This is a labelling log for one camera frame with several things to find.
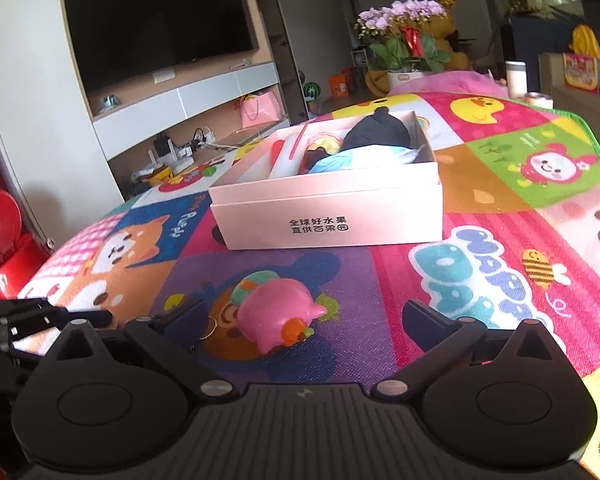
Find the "white bottle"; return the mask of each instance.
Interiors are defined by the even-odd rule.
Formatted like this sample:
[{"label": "white bottle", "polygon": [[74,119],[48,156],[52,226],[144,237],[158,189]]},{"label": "white bottle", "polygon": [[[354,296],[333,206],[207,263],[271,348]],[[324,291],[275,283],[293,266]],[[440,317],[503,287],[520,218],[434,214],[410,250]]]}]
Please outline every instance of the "white bottle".
[{"label": "white bottle", "polygon": [[524,99],[526,94],[526,64],[522,61],[506,61],[507,85],[511,99]]}]

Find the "black tv screen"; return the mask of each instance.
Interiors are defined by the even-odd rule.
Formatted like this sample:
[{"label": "black tv screen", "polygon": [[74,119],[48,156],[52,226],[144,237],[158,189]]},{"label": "black tv screen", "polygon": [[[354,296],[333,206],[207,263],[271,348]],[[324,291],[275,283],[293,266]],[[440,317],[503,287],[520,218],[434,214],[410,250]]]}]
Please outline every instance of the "black tv screen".
[{"label": "black tv screen", "polygon": [[253,50],[245,0],[64,0],[85,90]]}]

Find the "colorful play mat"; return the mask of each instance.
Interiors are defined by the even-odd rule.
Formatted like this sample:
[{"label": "colorful play mat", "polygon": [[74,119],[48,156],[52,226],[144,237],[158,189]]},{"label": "colorful play mat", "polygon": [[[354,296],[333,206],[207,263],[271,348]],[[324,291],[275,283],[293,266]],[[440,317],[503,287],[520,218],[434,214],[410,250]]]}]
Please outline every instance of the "colorful play mat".
[{"label": "colorful play mat", "polygon": [[[490,328],[535,318],[597,403],[598,428],[583,462],[600,478],[600,148],[587,125],[561,112],[444,92],[380,99],[320,120],[378,106],[414,110],[436,150],[444,188],[441,242],[228,251],[205,190],[245,146],[76,235],[21,297],[108,308],[120,320],[203,298],[218,326],[204,341],[184,344],[238,386],[379,381],[421,355],[401,325],[411,298]],[[300,280],[326,307],[312,324],[314,336],[268,356],[244,338],[230,295],[257,270]],[[44,351],[52,341],[52,334],[39,337],[30,347]]]}]

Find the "red decoration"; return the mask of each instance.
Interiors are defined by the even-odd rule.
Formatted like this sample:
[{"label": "red decoration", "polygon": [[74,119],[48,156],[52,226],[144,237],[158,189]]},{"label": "red decoration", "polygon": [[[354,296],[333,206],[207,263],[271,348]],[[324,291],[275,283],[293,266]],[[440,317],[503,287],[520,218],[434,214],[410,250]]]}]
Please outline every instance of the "red decoration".
[{"label": "red decoration", "polygon": [[409,50],[411,50],[411,55],[413,57],[424,57],[420,31],[413,27],[402,28],[400,31],[404,37],[404,42],[409,47]]}]

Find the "open box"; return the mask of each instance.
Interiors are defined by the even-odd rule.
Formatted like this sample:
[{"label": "open box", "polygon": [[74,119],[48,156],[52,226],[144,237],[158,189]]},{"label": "open box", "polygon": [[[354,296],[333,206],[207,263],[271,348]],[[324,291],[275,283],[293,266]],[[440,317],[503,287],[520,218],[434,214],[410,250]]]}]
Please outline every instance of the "open box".
[{"label": "open box", "polygon": [[[391,115],[423,146],[411,164],[267,180],[275,142],[300,132],[304,124],[273,132],[209,189],[226,246],[282,249],[442,240],[442,184],[431,146],[413,111]],[[348,132],[364,117],[309,123],[303,137]]]}]

